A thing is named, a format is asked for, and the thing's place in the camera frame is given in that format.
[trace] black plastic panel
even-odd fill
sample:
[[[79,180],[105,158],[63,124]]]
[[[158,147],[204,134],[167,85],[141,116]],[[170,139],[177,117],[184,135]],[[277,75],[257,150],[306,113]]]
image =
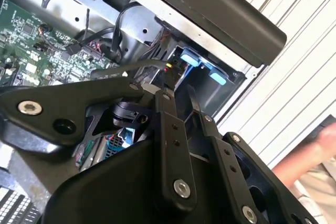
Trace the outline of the black plastic panel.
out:
[[[255,67],[269,65],[286,35],[245,0],[163,0]]]

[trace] capacitor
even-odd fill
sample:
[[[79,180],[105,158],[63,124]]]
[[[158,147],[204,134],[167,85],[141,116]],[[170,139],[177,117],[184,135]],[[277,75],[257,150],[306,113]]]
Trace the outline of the capacitor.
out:
[[[43,71],[43,74],[46,75],[46,76],[50,75],[50,70],[46,68],[46,69]]]
[[[89,58],[85,61],[85,64],[90,65],[92,61],[93,61],[93,58]]]

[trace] black metal arm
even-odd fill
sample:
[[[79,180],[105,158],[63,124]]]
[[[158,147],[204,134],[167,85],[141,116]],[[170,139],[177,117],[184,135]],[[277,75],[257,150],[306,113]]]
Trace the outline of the black metal arm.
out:
[[[9,90],[0,122],[52,195],[42,223],[316,223],[239,135],[219,134],[191,87],[151,94],[114,78]],[[135,129],[132,146],[61,176],[76,145],[122,127]]]

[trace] chip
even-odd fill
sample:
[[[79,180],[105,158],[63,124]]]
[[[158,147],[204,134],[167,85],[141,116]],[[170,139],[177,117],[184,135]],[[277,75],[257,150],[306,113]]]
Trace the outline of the chip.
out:
[[[23,29],[22,29],[22,31],[24,31],[25,33],[27,33],[29,35],[31,35],[33,33],[33,30],[34,30],[34,28],[27,23],[24,24]]]
[[[0,41],[1,42],[6,42],[7,37],[3,34],[0,34]]]
[[[62,52],[62,54],[61,54],[61,58],[63,59],[63,60],[65,60],[65,61],[68,61],[69,60],[69,58],[70,58],[70,54],[68,54],[67,52]]]

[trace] green component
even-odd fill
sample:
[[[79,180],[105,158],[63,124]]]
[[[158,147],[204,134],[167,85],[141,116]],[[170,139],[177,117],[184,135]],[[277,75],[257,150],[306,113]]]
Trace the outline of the green component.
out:
[[[40,36],[39,27],[45,29]],[[0,9],[0,87],[46,86],[88,80],[91,71],[117,65],[87,51],[62,51],[74,39],[46,24],[8,0]]]

